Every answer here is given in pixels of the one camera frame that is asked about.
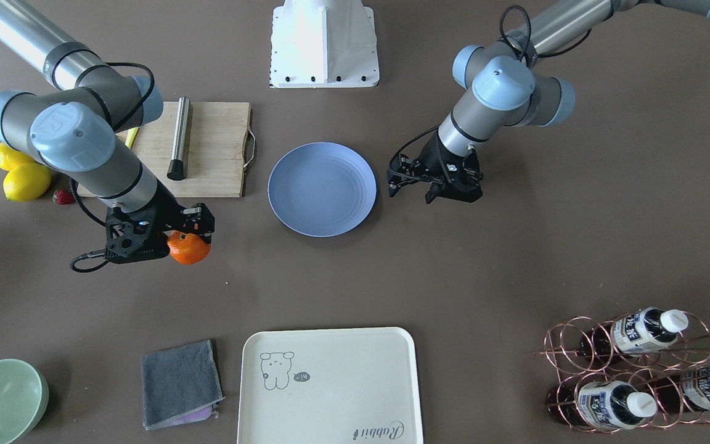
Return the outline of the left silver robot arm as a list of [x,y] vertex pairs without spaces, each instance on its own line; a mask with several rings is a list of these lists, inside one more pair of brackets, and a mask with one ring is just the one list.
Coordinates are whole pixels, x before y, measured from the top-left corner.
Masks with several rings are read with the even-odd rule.
[[531,18],[518,5],[521,27],[500,29],[487,47],[462,48],[452,75],[465,92],[442,123],[426,132],[428,140],[417,158],[402,149],[387,168],[387,191],[428,183],[428,203],[436,199],[476,202],[484,192],[484,174],[477,149],[502,127],[552,126],[574,111],[574,87],[561,78],[533,73],[541,59],[560,56],[580,45],[590,31],[636,1],[560,1]]

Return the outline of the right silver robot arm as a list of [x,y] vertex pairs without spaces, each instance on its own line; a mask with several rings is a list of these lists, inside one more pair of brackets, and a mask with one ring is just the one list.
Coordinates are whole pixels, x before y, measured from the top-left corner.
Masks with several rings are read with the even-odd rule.
[[121,75],[24,1],[0,1],[0,42],[57,88],[43,96],[0,92],[0,141],[68,175],[108,208],[105,247],[77,261],[165,258],[171,235],[197,240],[208,253],[214,216],[206,205],[178,204],[117,136],[163,113],[152,72]]

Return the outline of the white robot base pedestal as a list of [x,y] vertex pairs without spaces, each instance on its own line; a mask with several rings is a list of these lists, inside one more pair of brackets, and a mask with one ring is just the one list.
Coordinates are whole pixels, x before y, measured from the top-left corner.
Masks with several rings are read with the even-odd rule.
[[372,8],[361,1],[285,1],[273,9],[270,87],[367,88],[378,82]]

